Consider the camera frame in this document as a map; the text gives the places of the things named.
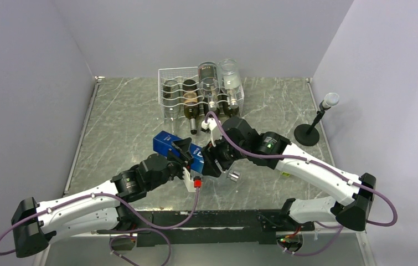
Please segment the dark wine bottle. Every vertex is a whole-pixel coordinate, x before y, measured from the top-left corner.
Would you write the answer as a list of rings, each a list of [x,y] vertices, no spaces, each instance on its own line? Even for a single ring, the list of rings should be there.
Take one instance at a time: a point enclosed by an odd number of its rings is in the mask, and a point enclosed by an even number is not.
[[[220,107],[218,103],[214,103],[214,108],[211,108],[211,103],[207,98],[203,99],[203,112],[204,115],[207,115],[208,112],[212,111],[216,114],[216,116],[220,115]]]
[[[239,107],[232,107],[227,100],[225,95],[221,96],[221,105],[223,112],[228,117],[238,116],[239,115]]]
[[[183,82],[183,104],[184,104],[184,114],[185,117],[189,120],[190,133],[192,135],[197,134],[196,118],[199,115],[199,106],[198,103],[198,94],[196,92],[197,85],[196,82],[192,79],[187,79]]]

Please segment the clear bottle silver cap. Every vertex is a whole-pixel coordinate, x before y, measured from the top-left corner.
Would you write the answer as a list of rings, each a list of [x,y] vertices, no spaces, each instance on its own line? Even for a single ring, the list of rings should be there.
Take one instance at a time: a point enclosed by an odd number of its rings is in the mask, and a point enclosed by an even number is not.
[[[217,65],[214,62],[202,62],[198,66],[198,78],[200,92],[211,103],[218,103],[219,81],[217,74]]]
[[[223,88],[228,95],[228,102],[232,109],[239,108],[238,92],[241,86],[239,66],[234,59],[223,59],[218,63],[222,75]]]

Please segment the blue square glass bottle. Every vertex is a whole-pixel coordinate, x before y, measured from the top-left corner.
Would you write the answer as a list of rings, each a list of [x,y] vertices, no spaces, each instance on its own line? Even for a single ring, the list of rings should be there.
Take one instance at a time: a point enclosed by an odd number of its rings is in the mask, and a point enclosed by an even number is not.
[[[192,143],[192,138],[181,139],[166,131],[153,138],[153,150],[169,159],[185,163],[186,168],[202,176],[226,177],[233,182],[240,178],[240,172],[230,168],[224,170],[215,156],[210,155],[207,147]]]

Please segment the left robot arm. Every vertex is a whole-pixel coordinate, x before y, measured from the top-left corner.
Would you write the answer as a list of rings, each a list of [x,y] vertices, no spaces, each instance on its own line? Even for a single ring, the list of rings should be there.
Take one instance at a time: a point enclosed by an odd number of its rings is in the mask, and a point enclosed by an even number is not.
[[[201,181],[192,179],[190,172],[200,171],[204,160],[190,138],[164,134],[163,139],[154,139],[153,146],[154,153],[145,160],[91,189],[51,201],[22,200],[11,219],[12,253],[30,257],[53,242],[91,231],[129,236],[138,221],[157,231],[173,229],[154,224],[130,204],[175,178],[198,193]]]

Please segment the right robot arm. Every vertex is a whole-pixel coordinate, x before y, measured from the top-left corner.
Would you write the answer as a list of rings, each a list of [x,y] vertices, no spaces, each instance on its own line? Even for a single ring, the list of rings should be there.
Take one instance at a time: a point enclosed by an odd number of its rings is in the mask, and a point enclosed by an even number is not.
[[[327,193],[323,198],[286,200],[279,216],[284,229],[318,221],[365,230],[374,200],[375,176],[341,171],[278,133],[258,133],[239,117],[229,118],[222,127],[212,117],[203,119],[201,130],[210,134],[210,142],[202,149],[203,175],[219,177],[235,161],[247,159],[257,166],[294,175]]]

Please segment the microphone on black stand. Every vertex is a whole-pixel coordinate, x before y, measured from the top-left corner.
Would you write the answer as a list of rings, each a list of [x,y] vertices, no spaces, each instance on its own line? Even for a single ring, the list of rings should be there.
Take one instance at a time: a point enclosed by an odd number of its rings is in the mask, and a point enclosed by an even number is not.
[[[319,104],[319,110],[311,124],[298,125],[294,130],[294,137],[303,146],[314,146],[319,142],[319,131],[316,125],[324,117],[327,110],[339,103],[340,97],[337,93],[328,93]]]

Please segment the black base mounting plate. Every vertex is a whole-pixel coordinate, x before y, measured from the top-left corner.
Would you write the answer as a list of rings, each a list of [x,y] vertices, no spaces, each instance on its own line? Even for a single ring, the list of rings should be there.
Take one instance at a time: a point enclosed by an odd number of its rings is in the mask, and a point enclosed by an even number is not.
[[[168,229],[188,217],[183,211],[142,211],[146,220],[161,226],[171,244],[256,242],[276,244],[291,233],[311,232],[313,222],[298,224],[280,209],[196,211],[184,225]]]

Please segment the dark wine bottle front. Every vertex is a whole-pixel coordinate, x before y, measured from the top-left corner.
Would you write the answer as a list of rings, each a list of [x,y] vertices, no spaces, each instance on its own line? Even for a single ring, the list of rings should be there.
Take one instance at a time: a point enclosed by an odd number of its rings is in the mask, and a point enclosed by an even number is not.
[[[184,114],[185,117],[189,120],[190,133],[192,135],[197,134],[196,118],[199,115],[199,106],[198,103],[198,94],[196,92],[197,85],[196,82],[192,79],[187,79],[183,82],[183,104],[184,104]]]

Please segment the clear bottle silver cap front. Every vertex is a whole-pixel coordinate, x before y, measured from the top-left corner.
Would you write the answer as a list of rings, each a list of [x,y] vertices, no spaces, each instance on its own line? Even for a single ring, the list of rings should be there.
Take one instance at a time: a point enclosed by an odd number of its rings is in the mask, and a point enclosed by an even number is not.
[[[214,62],[202,62],[198,66],[198,78],[200,92],[211,103],[218,103],[219,81],[217,74],[217,65]]]

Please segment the clear glass bottle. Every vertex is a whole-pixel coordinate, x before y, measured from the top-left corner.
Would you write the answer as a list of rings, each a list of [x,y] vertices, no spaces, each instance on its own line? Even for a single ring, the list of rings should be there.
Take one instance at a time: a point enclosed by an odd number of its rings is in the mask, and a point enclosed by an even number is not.
[[[178,81],[166,80],[163,83],[163,105],[166,118],[171,126],[171,133],[177,135],[177,119],[180,117],[181,90]]]

